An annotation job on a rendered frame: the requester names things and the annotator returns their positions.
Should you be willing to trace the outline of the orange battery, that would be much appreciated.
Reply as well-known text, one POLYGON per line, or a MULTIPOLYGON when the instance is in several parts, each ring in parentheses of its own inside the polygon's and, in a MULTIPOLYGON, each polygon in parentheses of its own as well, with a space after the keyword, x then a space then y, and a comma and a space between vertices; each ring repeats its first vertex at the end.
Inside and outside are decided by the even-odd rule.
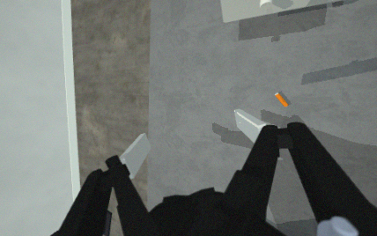
POLYGON ((283 97, 279 94, 279 93, 276 93, 275 96, 278 98, 278 100, 283 104, 284 107, 287 107, 288 104, 287 102, 283 99, 283 97))

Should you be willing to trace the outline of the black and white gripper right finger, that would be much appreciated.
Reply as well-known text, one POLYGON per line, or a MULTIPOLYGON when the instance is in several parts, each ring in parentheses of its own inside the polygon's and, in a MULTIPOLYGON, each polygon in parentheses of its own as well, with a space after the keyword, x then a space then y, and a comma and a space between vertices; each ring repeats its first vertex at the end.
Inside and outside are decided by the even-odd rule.
POLYGON ((241 109, 234 113, 237 127, 254 146, 211 209, 199 236, 246 236, 253 212, 266 220, 279 149, 291 154, 318 224, 317 236, 377 236, 377 208, 306 124, 290 122, 279 129, 241 109))

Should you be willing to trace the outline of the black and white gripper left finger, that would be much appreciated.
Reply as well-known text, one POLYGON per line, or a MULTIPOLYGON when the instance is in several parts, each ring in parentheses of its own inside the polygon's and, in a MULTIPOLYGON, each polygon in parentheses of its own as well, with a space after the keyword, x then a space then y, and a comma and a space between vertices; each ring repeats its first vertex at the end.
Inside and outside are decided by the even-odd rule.
POLYGON ((108 158, 108 170, 91 172, 56 236, 102 236, 114 187, 123 236, 161 236, 131 179, 135 178, 151 146, 141 134, 121 155, 108 158))

